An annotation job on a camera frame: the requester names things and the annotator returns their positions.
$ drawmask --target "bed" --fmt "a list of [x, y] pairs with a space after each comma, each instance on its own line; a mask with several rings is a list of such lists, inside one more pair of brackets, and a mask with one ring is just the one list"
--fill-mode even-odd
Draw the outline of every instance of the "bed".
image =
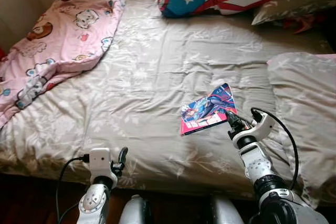
[[[114, 41], [97, 66], [60, 83], [17, 113], [0, 132], [0, 171], [57, 179], [64, 163], [94, 147], [116, 158], [127, 146], [119, 186], [171, 193], [223, 191], [252, 198], [227, 126], [180, 136], [181, 104], [227, 82], [238, 113], [275, 112], [267, 61], [286, 52], [329, 54], [317, 30], [293, 35], [251, 16], [162, 18], [155, 0], [125, 0]], [[277, 135], [263, 141], [277, 171], [292, 178]], [[87, 166], [73, 163], [65, 180], [86, 183]]]

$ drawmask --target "wall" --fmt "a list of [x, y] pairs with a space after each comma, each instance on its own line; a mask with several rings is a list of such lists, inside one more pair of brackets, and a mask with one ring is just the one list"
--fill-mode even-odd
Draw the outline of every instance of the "wall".
[[6, 52], [24, 38], [53, 0], [0, 0], [0, 47]]

